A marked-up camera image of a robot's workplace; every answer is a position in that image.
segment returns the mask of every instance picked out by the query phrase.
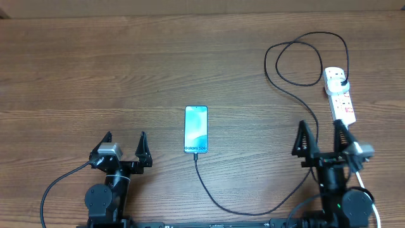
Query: power strip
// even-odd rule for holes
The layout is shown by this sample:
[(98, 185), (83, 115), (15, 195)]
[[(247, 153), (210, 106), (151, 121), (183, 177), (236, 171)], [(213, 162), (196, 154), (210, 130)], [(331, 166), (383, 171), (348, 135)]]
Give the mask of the power strip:
[[(332, 118), (334, 121), (340, 119), (345, 125), (348, 126), (356, 121), (356, 116), (354, 115), (353, 104), (348, 91), (349, 83), (347, 83), (347, 86), (340, 85), (340, 80), (344, 78), (344, 71), (341, 68), (328, 67), (323, 72), (323, 79), (325, 80), (325, 90), (328, 94)], [(331, 82), (335, 81), (339, 81), (339, 84), (334, 85), (334, 92), (330, 92)]]

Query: white cord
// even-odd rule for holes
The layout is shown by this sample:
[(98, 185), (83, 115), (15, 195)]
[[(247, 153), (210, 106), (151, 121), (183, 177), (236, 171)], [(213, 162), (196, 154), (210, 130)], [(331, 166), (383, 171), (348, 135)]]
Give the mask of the white cord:
[[(365, 185), (363, 184), (363, 181), (361, 180), (359, 172), (356, 172), (356, 177), (357, 177), (357, 180), (359, 181), (360, 186), (362, 188), (365, 188)], [(375, 207), (374, 203), (373, 203), (373, 211), (374, 211), (374, 214), (375, 214), (375, 218), (377, 220), (377, 228), (381, 228), (380, 215), (378, 214), (377, 207)]]

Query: wooden table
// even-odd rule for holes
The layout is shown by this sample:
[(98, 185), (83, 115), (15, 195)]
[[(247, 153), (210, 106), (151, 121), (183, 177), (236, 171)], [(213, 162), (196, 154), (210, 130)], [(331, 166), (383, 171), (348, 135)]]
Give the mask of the wooden table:
[[(349, 46), (351, 132), (376, 155), (362, 176), (377, 199), (384, 227), (405, 222), (405, 14), (272, 13), (0, 20), (0, 227), (40, 227), (39, 204), (55, 178), (83, 164), (107, 131), (134, 159), (142, 130), (153, 168), (132, 177), (127, 213), (136, 221), (213, 222), (286, 217), (316, 194), (308, 178), (271, 215), (244, 217), (217, 208), (204, 192), (191, 155), (183, 153), (184, 107), (209, 108), (209, 153), (199, 157), (207, 188), (223, 206), (263, 212), (307, 172), (290, 155), (298, 122), (315, 123), (304, 107), (272, 87), (263, 57), (273, 44), (315, 30), (340, 34)], [(346, 68), (336, 37), (303, 39), (324, 67)], [(320, 121), (319, 147), (331, 151), (333, 125), (323, 82), (296, 87)], [(279, 63), (296, 82), (313, 82), (319, 60), (294, 45)], [(86, 168), (55, 185), (45, 204), (48, 227), (87, 220), (84, 194), (105, 174)], [(319, 207), (313, 203), (307, 209)]]

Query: phone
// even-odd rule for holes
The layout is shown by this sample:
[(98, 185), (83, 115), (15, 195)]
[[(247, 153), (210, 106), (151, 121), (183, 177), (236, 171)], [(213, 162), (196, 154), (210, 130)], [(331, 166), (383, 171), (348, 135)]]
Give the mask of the phone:
[(184, 118), (184, 152), (208, 152), (208, 107), (186, 106)]

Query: power adapter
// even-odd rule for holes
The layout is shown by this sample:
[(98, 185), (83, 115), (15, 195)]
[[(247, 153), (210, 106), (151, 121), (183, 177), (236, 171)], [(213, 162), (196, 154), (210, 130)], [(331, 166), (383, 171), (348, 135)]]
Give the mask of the power adapter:
[(356, 117), (349, 94), (350, 84), (349, 82), (346, 85), (341, 84), (345, 80), (343, 69), (328, 67), (323, 71), (323, 79), (333, 120), (341, 119), (346, 126), (353, 124)]

